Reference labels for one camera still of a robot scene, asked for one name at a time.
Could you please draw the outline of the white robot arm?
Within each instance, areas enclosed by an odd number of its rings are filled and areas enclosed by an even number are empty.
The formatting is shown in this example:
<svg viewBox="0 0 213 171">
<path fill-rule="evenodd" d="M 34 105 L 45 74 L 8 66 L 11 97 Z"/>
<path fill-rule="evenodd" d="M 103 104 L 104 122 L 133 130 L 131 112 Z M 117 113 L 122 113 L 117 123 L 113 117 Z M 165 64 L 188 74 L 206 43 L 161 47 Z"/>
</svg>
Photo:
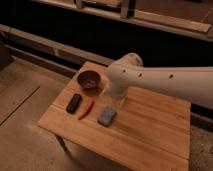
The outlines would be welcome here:
<svg viewBox="0 0 213 171">
<path fill-rule="evenodd" d="M 117 99 L 134 86 L 213 109 L 213 67 L 148 68 L 138 54 L 128 53 L 108 66 L 107 77 L 106 89 Z"/>
</svg>

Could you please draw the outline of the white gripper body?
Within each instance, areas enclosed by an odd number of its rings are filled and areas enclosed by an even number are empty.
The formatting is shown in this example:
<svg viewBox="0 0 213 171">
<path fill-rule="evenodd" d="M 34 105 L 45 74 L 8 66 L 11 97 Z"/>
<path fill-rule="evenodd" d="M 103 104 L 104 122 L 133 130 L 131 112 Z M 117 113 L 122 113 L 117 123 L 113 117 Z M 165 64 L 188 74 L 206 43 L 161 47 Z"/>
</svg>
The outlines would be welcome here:
<svg viewBox="0 0 213 171">
<path fill-rule="evenodd" d="M 114 83 L 109 83 L 107 85 L 107 90 L 112 98 L 122 99 L 127 95 L 128 88 L 116 85 Z"/>
</svg>

